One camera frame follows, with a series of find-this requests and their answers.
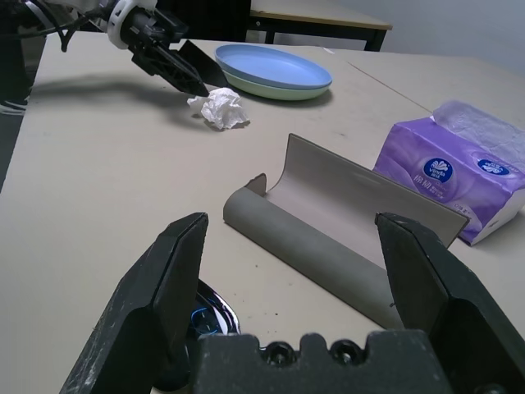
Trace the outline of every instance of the table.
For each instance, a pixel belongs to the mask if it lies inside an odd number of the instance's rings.
[[[525,79],[497,66],[473,57],[331,52],[429,112],[457,99],[525,130]]]
[[[359,39],[367,42],[365,51],[379,52],[392,26],[336,2],[256,0],[249,30],[266,31],[266,44],[273,44],[275,33],[306,34]]]
[[[66,54],[48,39],[0,194],[5,392],[57,393],[121,276],[169,222],[196,211],[210,215],[201,278],[262,345],[320,332],[362,346],[379,328],[229,228],[222,206],[260,172],[275,184],[289,132],[371,168],[393,123],[429,112],[338,53],[286,50],[327,68],[330,93],[304,103],[244,97],[251,124],[217,132],[104,35],[78,33]],[[523,227],[520,215],[479,246],[451,247],[522,335]]]

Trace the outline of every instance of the white table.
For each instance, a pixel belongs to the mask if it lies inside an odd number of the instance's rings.
[[[217,43],[201,42],[212,53]],[[78,33],[67,54],[48,39],[0,194],[2,392],[57,393],[115,285],[165,226],[205,211],[201,278],[262,344],[320,332],[363,345],[378,329],[361,314],[222,221],[227,197],[265,172],[280,175],[287,135],[372,167],[396,121],[428,115],[322,48],[287,47],[335,83],[312,102],[245,98],[251,124],[217,132],[187,96],[147,76],[102,34]],[[519,300],[521,218],[479,247],[452,250],[525,333]]]

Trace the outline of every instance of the stacked plates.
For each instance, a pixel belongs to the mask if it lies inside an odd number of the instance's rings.
[[[330,73],[318,64],[268,47],[223,45],[215,58],[230,84],[269,99],[312,99],[331,84]]]

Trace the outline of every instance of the white tissue paper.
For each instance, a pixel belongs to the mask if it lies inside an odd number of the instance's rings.
[[[202,115],[219,130],[249,121],[240,96],[228,88],[212,90],[208,97],[189,98],[188,104],[196,115]]]
[[[525,172],[525,131],[460,101],[434,110],[434,121],[448,131]]]

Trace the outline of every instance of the table leg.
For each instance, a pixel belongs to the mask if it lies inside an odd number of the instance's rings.
[[[372,39],[367,41],[367,44],[364,46],[365,51],[379,52],[381,46],[383,45],[383,40],[385,39],[386,30],[376,30]]]
[[[265,44],[273,44],[273,40],[276,37],[275,31],[267,31],[266,38],[264,39]]]

